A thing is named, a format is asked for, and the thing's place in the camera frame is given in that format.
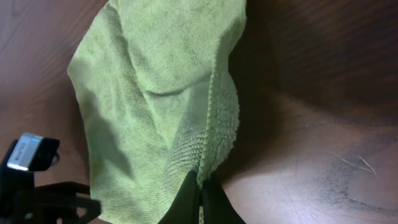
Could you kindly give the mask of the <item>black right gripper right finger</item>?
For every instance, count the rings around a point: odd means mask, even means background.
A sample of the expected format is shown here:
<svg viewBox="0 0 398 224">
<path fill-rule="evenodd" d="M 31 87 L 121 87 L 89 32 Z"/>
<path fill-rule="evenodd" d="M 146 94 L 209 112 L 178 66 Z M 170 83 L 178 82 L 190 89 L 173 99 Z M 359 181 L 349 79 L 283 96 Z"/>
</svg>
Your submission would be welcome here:
<svg viewBox="0 0 398 224">
<path fill-rule="evenodd" d="M 215 174 L 204 181 L 201 192 L 204 224 L 246 224 L 231 205 Z"/>
</svg>

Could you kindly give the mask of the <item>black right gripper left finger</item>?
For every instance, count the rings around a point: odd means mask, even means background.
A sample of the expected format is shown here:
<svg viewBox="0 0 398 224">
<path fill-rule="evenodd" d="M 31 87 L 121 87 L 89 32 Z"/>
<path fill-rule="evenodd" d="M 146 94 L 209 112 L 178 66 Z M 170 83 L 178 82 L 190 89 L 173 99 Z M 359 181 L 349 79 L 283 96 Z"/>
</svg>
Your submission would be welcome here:
<svg viewBox="0 0 398 224">
<path fill-rule="evenodd" d="M 159 224 L 198 224 L 200 189 L 197 173 L 191 170 L 186 175 L 177 195 Z"/>
</svg>

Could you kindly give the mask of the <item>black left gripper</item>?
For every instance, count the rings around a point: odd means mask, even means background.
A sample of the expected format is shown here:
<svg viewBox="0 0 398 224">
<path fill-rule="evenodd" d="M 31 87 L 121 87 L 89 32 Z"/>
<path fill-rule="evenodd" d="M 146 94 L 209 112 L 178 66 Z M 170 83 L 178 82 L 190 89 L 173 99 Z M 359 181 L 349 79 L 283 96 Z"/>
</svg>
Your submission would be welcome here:
<svg viewBox="0 0 398 224">
<path fill-rule="evenodd" d="M 18 140 L 1 161 L 1 223 L 89 223 L 101 214 L 101 203 L 87 196 L 90 187 L 78 182 L 35 186 L 34 173 L 9 168 Z"/>
</svg>

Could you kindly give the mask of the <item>light green cloth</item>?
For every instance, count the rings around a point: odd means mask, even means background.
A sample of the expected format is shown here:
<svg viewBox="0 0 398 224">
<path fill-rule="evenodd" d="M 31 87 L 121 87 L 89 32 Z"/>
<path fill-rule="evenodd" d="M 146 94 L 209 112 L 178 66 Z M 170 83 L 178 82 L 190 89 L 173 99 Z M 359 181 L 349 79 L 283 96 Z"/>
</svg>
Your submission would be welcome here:
<svg viewBox="0 0 398 224">
<path fill-rule="evenodd" d="M 67 69 L 83 118 L 91 196 L 110 223 L 157 223 L 191 170 L 201 185 L 236 140 L 228 57 L 244 0 L 110 0 Z"/>
</svg>

